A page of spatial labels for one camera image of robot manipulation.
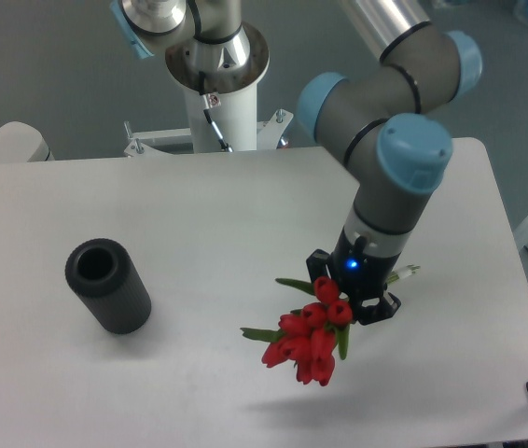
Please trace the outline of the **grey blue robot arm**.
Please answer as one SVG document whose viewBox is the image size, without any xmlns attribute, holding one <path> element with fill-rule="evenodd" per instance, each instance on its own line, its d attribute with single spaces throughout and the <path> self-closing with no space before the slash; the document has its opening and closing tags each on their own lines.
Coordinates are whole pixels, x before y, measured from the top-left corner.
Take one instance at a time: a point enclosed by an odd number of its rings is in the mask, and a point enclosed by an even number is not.
<svg viewBox="0 0 528 448">
<path fill-rule="evenodd" d="M 141 58 L 161 56 L 183 89 L 195 152 L 253 150 L 258 82 L 270 61 L 238 1 L 115 1 L 111 11 Z M 392 317 L 400 302 L 389 273 L 452 156 L 452 139 L 427 113 L 476 86 L 482 58 L 461 32 L 441 33 L 415 1 L 345 1 L 342 8 L 380 63 L 360 82 L 324 73 L 303 89 L 296 116 L 358 182 L 331 253 L 307 259 L 329 274 L 354 320 Z"/>
</svg>

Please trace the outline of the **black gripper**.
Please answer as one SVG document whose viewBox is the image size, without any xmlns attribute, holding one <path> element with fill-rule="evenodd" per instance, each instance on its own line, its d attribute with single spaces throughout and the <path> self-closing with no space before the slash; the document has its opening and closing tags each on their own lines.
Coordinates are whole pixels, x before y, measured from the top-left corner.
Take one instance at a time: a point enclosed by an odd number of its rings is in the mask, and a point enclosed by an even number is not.
<svg viewBox="0 0 528 448">
<path fill-rule="evenodd" d="M 306 267 L 312 283 L 319 277 L 329 277 L 330 273 L 349 298 L 354 322 L 367 326 L 392 318 L 401 306 L 397 296 L 385 291 L 386 280 L 398 258 L 399 254 L 370 255 L 362 245 L 350 243 L 342 231 L 332 253 L 315 249 L 306 259 Z M 372 299 L 378 302 L 366 305 Z"/>
</svg>

